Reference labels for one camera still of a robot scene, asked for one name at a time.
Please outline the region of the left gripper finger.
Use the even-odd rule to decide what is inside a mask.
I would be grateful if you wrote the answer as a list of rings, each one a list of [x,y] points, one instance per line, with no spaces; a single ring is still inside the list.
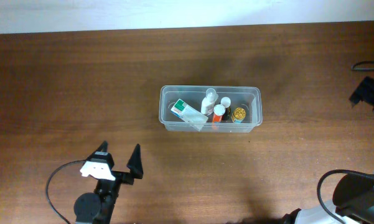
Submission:
[[[137,144],[131,154],[131,157],[127,163],[127,168],[130,171],[130,174],[135,179],[142,179],[144,175],[143,165],[141,160],[141,146]]]
[[[87,157],[87,161],[105,163],[109,170],[112,170],[115,163],[112,155],[108,152],[108,142],[103,141],[98,149]]]

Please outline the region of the white green medicine box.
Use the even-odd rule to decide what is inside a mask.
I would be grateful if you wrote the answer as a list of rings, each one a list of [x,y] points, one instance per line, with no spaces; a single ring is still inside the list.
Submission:
[[[171,112],[197,131],[201,131],[208,120],[208,116],[197,111],[181,99],[175,102],[171,108]]]

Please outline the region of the white spray bottle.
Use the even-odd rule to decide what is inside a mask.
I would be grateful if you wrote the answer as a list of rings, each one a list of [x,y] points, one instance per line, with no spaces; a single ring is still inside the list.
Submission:
[[[209,88],[206,91],[205,98],[202,100],[200,112],[206,116],[213,113],[213,108],[218,99],[218,94],[213,88]]]

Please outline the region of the orange tube white cap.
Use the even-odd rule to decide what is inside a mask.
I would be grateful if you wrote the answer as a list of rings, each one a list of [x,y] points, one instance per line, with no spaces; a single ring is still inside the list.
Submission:
[[[213,108],[212,129],[218,129],[218,125],[222,122],[223,115],[225,114],[225,107],[218,104]]]

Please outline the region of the dark bottle white cap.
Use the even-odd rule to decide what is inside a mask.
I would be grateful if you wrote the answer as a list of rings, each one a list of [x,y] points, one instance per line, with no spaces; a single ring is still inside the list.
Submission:
[[[231,99],[229,97],[223,97],[220,103],[225,108],[225,113],[222,116],[222,120],[227,121],[231,115]]]

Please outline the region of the small jar gold lid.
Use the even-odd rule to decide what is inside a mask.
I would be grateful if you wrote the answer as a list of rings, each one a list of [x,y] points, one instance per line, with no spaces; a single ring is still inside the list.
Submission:
[[[231,120],[233,123],[242,123],[242,121],[246,118],[246,111],[243,108],[236,108],[234,109],[233,113],[231,114]]]

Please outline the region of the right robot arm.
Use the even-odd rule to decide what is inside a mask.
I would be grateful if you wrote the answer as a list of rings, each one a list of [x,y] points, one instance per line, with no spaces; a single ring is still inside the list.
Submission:
[[[343,174],[331,201],[324,202],[321,187],[333,174]],[[297,209],[286,214],[278,223],[374,223],[374,173],[335,169],[326,172],[317,184],[319,206]]]

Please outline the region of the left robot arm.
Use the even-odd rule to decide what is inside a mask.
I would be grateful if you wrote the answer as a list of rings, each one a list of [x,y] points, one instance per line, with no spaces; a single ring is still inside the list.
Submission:
[[[121,185],[133,185],[136,179],[143,177],[141,146],[135,146],[127,163],[128,172],[113,170],[114,164],[106,141],[87,157],[80,172],[82,177],[96,179],[97,185],[93,192],[84,193],[76,199],[73,206],[76,224],[110,223]]]

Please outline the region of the clear plastic container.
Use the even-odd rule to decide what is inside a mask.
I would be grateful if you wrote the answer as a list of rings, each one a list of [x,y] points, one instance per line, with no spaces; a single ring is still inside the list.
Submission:
[[[159,121],[169,131],[248,133],[263,122],[256,87],[166,85]]]

